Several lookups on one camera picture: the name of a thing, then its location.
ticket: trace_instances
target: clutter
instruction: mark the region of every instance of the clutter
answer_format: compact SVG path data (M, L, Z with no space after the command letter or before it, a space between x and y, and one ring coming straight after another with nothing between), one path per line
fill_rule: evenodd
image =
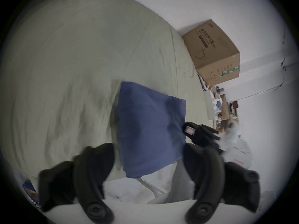
M226 101L225 94L221 95L222 98L222 108L221 108L221 121L228 120L230 117L230 110Z
M30 181L25 181L23 184L23 188L25 192L28 194L29 199L32 201L32 203L40 209L40 203L39 203L39 197L38 194L33 187L32 183Z
M239 77L240 52L212 20L183 35L183 39L198 74L207 84Z

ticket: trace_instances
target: bed sheet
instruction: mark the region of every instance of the bed sheet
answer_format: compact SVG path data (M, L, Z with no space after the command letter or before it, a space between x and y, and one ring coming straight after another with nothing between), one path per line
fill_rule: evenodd
M134 0L45 0L17 24L0 68L6 160L29 176L86 146L118 150L120 84L186 100L186 121L210 125L182 37ZM125 177L116 152L109 180Z

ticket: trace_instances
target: white wall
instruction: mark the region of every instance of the white wall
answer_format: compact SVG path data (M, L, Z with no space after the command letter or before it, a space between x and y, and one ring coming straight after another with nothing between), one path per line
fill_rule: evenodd
M251 166L260 175L261 191L279 194L299 157L298 86L295 80L275 91L239 100L241 137L254 156Z

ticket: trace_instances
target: white surface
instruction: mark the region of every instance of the white surface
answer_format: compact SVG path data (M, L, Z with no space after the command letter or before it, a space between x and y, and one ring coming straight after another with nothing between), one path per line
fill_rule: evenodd
M114 213L113 224L184 224L186 223L185 214L196 200L157 205L130 204L112 200L104 200L104 202ZM93 223L85 215L79 204L58 206L45 213L45 215L56 224ZM219 204L207 224L254 223L258 218L258 214L253 214L244 207Z
M298 161L298 86L296 80L238 101L241 138L253 154L251 169L260 175L261 192L279 196Z
M164 193L170 192L171 181L176 164L170 164L153 174L142 177L150 185L158 188ZM124 203L147 204L152 201L154 193L140 184L136 179L122 178L103 183L105 199L117 200Z
M133 0L46 0L18 24L0 74L1 146L25 173L117 140L117 95L132 81L187 101L208 124L181 36Z

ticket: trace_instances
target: white cloth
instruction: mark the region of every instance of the white cloth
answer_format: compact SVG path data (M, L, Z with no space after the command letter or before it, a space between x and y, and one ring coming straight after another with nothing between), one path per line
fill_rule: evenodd
M186 121L209 124L182 37L150 9L134 0L45 0L35 6L3 53L3 156L36 177L85 146L117 147L121 81L185 99ZM118 157L116 164L120 169Z

